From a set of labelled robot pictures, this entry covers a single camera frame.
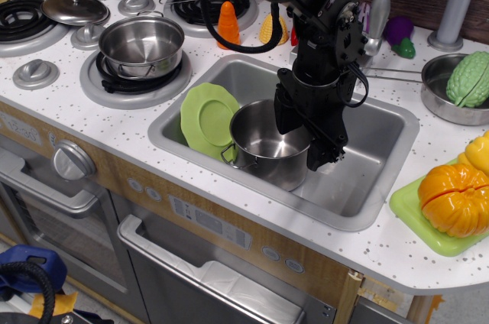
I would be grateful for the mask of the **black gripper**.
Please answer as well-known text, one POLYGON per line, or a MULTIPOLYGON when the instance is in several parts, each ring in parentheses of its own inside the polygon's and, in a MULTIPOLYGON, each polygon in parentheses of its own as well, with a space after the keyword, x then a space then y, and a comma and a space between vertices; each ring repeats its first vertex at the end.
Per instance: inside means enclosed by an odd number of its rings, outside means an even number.
POLYGON ((274 113, 279 133, 287 134, 304 127, 311 134, 313 140, 306 160, 311 171, 341 160, 348 136, 343 122, 345 105, 339 98, 336 84, 310 85, 286 68, 279 69, 277 77, 274 113))

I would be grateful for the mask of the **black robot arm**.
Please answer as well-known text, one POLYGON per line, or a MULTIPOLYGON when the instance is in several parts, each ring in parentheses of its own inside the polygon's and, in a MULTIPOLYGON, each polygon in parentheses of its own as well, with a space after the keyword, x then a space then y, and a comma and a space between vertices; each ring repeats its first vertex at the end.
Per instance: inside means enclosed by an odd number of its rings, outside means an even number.
POLYGON ((287 7, 298 39, 291 69, 277 73, 277 129, 309 132, 306 164, 315 171, 342 158, 348 143, 343 111, 361 105, 351 100, 356 82, 367 81, 358 65, 367 42, 358 0, 267 1, 287 7))

